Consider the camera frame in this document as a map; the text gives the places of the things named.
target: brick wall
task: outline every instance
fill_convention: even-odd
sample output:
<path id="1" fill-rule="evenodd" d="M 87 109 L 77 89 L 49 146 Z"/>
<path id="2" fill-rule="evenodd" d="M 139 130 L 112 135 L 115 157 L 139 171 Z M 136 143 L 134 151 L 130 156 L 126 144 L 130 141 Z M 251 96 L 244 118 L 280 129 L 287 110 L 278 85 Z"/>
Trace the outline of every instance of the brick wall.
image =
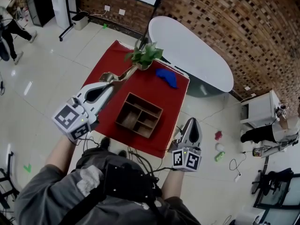
<path id="1" fill-rule="evenodd" d="M 79 0 L 79 7 L 92 13 L 103 13 L 104 5 L 111 6 L 106 19 L 139 32 L 152 12 L 134 0 Z M 178 20 L 220 54 L 242 98 L 274 89 L 291 103 L 291 113 L 300 96 L 299 8 L 300 0 L 162 0 L 156 15 Z"/>

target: red tablecloth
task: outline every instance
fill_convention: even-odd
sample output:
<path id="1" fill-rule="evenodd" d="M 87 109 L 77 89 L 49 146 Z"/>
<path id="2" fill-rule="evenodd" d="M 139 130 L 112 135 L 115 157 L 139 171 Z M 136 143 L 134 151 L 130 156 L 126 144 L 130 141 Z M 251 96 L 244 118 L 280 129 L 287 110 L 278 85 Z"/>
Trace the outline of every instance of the red tablecloth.
<path id="1" fill-rule="evenodd" d="M 115 41 L 97 63 L 84 85 L 99 82 L 99 77 L 104 72 L 121 75 L 131 66 L 130 60 L 124 62 L 125 55 L 130 51 Z M 96 131 L 130 147 L 163 158 L 176 126 L 189 79 L 175 72 L 178 89 L 173 89 L 155 75 L 157 68 L 172 71 L 168 66 L 157 61 L 154 61 L 146 71 L 135 71 L 109 104 L 99 113 L 100 125 Z M 129 92 L 163 108 L 160 120 L 150 138 L 145 138 L 115 123 Z"/>

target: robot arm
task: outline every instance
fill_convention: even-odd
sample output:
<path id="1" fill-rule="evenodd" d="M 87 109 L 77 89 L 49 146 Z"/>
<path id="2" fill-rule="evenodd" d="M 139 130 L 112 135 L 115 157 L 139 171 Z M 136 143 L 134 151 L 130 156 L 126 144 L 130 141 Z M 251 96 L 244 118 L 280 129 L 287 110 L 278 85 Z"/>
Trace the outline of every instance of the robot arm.
<path id="1" fill-rule="evenodd" d="M 136 71 L 132 66 L 121 76 L 103 73 L 100 82 L 85 85 L 53 115 L 52 120 L 69 140 L 94 130 L 98 125 L 98 114 L 108 104 L 122 85 Z"/>
<path id="2" fill-rule="evenodd" d="M 181 137 L 171 144 L 173 168 L 184 172 L 198 171 L 202 157 L 202 132 L 198 121 L 190 118 L 181 131 Z"/>

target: small box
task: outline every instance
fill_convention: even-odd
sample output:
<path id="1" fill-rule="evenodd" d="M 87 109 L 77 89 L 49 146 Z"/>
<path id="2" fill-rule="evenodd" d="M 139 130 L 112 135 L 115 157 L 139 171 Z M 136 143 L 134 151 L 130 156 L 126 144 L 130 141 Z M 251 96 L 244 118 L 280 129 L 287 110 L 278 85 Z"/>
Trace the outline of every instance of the small box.
<path id="1" fill-rule="evenodd" d="M 154 104 L 129 93 L 116 123 L 126 127 L 135 133 L 149 138 L 153 132 L 163 109 Z"/>
<path id="2" fill-rule="evenodd" d="M 89 14 L 86 12 L 80 12 L 72 18 L 72 23 L 74 25 L 74 29 L 82 30 L 89 23 L 88 16 Z"/>

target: black chair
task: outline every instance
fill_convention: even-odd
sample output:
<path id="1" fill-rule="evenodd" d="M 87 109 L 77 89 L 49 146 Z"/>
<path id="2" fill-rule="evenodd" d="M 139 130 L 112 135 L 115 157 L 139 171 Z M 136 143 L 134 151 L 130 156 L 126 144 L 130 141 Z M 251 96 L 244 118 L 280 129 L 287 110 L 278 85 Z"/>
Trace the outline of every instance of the black chair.
<path id="1" fill-rule="evenodd" d="M 3 168 L 0 168 L 0 172 L 4 175 L 3 178 L 0 178 L 0 182 L 3 182 L 3 181 L 8 181 L 9 184 L 11 185 L 12 189 L 5 192 L 5 193 L 1 193 L 0 191 L 0 203 L 2 204 L 3 208 L 4 209 L 10 209 L 10 206 L 9 204 L 7 203 L 6 201 L 6 198 L 9 196 L 9 195 L 14 195 L 15 198 L 17 198 L 17 196 L 19 195 L 19 191 L 14 187 L 11 179 L 10 179 L 10 162 L 11 162 L 11 157 L 13 156 L 13 152 L 11 152 L 9 155 L 8 155 L 8 163 L 7 163 L 7 172 L 4 171 Z"/>
<path id="2" fill-rule="evenodd" d="M 262 189 L 262 193 L 266 196 L 269 191 L 272 190 L 273 194 L 278 189 L 280 191 L 281 183 L 288 182 L 293 178 L 294 172 L 291 168 L 287 168 L 281 172 L 271 171 L 268 174 L 262 174 L 261 170 L 258 170 L 260 173 L 259 181 L 252 182 L 252 184 L 258 183 L 256 190 L 252 193 L 255 194 L 258 189 Z"/>

